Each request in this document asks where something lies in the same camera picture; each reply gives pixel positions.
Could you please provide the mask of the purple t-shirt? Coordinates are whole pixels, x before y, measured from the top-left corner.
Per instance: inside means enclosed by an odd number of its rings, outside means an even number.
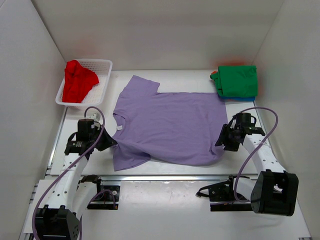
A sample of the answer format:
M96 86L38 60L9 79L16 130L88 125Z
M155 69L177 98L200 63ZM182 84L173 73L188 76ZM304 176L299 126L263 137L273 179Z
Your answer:
M119 94L113 167L122 171L151 159L186 166L209 166L224 150L216 146L227 122L216 93L159 92L160 84L134 75Z

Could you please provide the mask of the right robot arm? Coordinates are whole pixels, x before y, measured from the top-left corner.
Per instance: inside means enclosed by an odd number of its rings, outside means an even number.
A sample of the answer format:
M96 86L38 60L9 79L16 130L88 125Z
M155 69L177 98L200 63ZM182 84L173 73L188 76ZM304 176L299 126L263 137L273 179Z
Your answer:
M299 179L279 163L266 144L269 136L256 122L250 113L240 112L222 126L215 146L231 152L243 146L249 153L245 163L253 161L258 173L257 180L252 181L242 176L244 168L241 167L237 176L224 187L224 195L238 203L249 202L257 214L290 217L296 207Z

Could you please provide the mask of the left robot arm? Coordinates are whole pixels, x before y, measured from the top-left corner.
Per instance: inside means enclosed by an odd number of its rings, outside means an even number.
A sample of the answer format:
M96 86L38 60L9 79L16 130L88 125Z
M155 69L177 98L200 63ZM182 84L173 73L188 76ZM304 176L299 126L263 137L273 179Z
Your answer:
M116 141L94 119L77 122L64 150L60 175L40 197L32 215L32 231L36 240L79 240L84 210L101 198L105 187L97 175L82 176L94 150L104 151Z

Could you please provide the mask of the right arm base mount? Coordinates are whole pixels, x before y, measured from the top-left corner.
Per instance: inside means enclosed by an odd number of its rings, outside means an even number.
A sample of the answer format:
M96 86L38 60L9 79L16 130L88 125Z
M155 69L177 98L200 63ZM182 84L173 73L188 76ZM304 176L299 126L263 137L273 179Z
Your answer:
M226 181L201 187L195 194L199 198L209 198L211 212L252 212L250 203L236 202L233 190L234 177Z

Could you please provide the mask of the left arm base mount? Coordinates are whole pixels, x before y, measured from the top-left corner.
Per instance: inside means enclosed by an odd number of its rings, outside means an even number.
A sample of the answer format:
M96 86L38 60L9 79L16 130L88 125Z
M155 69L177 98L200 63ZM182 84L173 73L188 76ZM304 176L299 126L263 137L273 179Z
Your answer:
M120 201L121 183L119 181L102 181L101 192L87 206L88 210L118 210Z

